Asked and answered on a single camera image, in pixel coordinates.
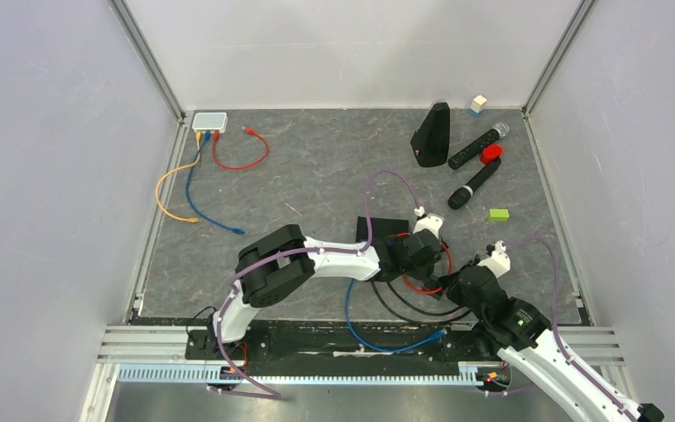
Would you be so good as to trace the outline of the red round cap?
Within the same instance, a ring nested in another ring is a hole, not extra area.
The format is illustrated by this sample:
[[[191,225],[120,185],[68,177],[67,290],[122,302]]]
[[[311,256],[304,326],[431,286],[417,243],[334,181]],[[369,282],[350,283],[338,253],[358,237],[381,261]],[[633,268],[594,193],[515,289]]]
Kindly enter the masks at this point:
[[[498,160],[503,153],[503,149],[498,144],[491,144],[485,147],[480,155],[480,161],[484,165],[492,164],[494,161]]]

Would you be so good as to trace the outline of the black microphone lower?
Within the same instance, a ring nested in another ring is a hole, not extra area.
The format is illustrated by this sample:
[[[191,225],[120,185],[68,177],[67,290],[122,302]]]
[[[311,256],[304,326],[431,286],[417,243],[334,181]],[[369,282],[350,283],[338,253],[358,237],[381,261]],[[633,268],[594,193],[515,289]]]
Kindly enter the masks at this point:
[[[447,200],[447,205],[452,210],[465,206],[475,195],[475,192],[497,171],[502,163],[499,157],[489,164],[485,164],[465,185],[452,193]]]

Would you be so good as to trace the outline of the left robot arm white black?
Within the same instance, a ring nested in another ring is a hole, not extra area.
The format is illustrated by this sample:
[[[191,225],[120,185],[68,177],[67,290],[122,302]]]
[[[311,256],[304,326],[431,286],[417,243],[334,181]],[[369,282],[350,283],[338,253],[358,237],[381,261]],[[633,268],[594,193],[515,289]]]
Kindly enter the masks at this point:
[[[444,252],[438,234],[421,229],[368,242],[343,244],[305,236],[288,224],[242,249],[231,292],[214,313],[207,348],[221,359],[235,356],[260,309],[282,302],[314,278],[389,282],[427,275]]]

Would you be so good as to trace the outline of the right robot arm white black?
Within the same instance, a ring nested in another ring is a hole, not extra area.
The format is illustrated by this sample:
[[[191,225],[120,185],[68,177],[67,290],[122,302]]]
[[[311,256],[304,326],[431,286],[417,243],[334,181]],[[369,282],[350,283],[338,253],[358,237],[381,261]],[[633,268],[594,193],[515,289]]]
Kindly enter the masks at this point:
[[[465,266],[439,278],[446,298],[472,312],[472,345],[521,371],[574,421],[663,421],[654,404],[618,391],[580,358],[536,307],[509,296],[487,266]]]

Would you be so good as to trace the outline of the white blue block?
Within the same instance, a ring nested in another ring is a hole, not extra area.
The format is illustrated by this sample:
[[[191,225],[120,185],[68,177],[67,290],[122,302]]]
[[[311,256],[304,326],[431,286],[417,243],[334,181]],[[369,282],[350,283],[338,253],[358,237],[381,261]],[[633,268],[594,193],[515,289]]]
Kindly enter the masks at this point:
[[[487,102],[488,99],[484,97],[484,95],[477,95],[471,100],[469,105],[469,111],[473,115],[477,116],[484,110]]]

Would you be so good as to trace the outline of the green block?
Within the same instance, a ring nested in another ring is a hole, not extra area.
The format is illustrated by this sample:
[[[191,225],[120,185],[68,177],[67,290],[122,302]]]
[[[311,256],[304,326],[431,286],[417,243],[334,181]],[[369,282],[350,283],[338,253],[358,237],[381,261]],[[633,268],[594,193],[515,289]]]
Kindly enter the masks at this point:
[[[510,217],[510,211],[506,208],[491,208],[488,213],[491,222],[507,222]]]

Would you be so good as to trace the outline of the black microphone silver head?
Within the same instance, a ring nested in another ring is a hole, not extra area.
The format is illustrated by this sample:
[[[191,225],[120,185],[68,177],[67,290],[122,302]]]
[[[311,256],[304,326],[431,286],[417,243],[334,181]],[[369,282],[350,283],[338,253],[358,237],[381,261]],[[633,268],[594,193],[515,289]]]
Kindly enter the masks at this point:
[[[486,147],[506,137],[509,130],[509,126],[506,123],[496,123],[491,129],[480,135],[462,150],[452,155],[447,160],[448,167],[452,170],[459,169],[475,156],[480,155]]]

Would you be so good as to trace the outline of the black wedge shaped stand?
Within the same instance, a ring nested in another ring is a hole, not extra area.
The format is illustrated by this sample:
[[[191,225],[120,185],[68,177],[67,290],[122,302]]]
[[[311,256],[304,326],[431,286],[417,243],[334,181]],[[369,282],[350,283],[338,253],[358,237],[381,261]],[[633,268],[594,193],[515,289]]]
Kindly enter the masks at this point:
[[[424,168],[441,166],[448,159],[451,110],[446,101],[436,101],[411,137],[417,164]]]

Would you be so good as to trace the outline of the black network switch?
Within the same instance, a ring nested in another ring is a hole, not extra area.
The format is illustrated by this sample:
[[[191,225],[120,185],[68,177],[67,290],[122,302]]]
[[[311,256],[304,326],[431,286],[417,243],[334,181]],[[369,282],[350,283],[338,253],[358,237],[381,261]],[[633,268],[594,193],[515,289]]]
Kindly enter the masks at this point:
[[[374,240],[385,236],[400,235],[410,232],[410,222],[402,219],[390,219],[371,217],[372,231]],[[367,219],[365,216],[358,216],[356,221],[355,241],[362,242],[368,239]]]

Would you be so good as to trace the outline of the aluminium frame rail front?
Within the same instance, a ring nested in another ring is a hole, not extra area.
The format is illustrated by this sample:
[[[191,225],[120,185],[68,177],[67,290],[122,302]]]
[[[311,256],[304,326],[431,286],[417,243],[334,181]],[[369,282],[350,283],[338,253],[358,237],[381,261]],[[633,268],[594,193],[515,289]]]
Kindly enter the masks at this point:
[[[185,382],[236,385],[241,379],[227,362],[185,359],[186,331],[182,326],[112,326],[107,328],[98,353],[102,364],[114,364],[123,382]],[[288,385],[451,385],[481,386],[493,371],[512,371],[477,364],[459,366],[455,375],[394,376],[251,376],[268,386]]]

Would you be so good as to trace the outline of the white network switch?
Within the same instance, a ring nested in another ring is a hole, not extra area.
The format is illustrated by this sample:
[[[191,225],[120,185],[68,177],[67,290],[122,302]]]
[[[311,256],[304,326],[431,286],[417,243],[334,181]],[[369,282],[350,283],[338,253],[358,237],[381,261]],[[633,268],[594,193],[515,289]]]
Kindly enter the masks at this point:
[[[199,112],[195,113],[192,118],[191,129],[195,132],[224,133],[228,120],[225,112]]]

